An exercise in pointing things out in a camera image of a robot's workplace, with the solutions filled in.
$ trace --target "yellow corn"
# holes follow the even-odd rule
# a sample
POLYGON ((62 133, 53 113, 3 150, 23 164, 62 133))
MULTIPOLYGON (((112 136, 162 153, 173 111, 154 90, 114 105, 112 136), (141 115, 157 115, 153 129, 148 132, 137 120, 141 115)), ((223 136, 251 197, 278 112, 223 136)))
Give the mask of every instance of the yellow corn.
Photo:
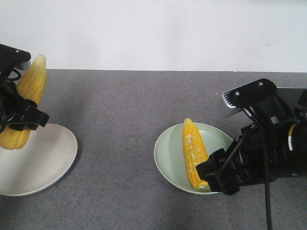
POLYGON ((193 188, 205 188, 208 182, 201 180, 196 166, 208 159, 208 154, 197 126, 185 119, 182 129, 183 152, 189 182, 193 188))
MULTIPOLYGON (((17 84, 18 93, 29 100, 40 104, 47 81, 46 58, 38 55, 30 68, 24 73, 17 84)), ((30 136, 30 130, 16 131, 8 126, 0 133, 0 146, 8 149, 21 149, 30 136)))

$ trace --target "light green bowl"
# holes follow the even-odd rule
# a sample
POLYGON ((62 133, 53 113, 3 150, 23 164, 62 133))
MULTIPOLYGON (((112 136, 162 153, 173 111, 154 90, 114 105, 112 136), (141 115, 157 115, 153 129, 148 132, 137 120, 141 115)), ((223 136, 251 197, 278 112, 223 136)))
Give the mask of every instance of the light green bowl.
MULTIPOLYGON (((221 148, 227 150, 232 143, 232 139, 221 130, 201 123, 195 124, 200 130, 208 155, 221 148)), ((198 195, 217 193, 211 192, 209 188, 195 189, 189 184, 183 155, 182 128, 183 124, 172 126, 164 131, 156 141, 154 161, 160 173, 172 185, 185 192, 198 195)))

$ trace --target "granite countertop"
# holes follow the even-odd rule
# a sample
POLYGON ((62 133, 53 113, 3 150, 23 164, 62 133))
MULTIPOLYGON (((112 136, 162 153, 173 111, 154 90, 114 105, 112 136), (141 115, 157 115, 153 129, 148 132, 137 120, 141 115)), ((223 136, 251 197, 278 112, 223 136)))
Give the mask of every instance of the granite countertop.
MULTIPOLYGON (((77 137, 77 158, 39 193, 0 196, 1 230, 264 230, 264 185, 233 196, 193 195, 171 185, 154 163, 154 144, 186 117, 234 138, 248 124, 222 118, 224 91, 259 78, 306 87, 306 73, 48 70, 40 109, 77 137)), ((307 180, 271 183, 273 228, 307 226, 307 180)))

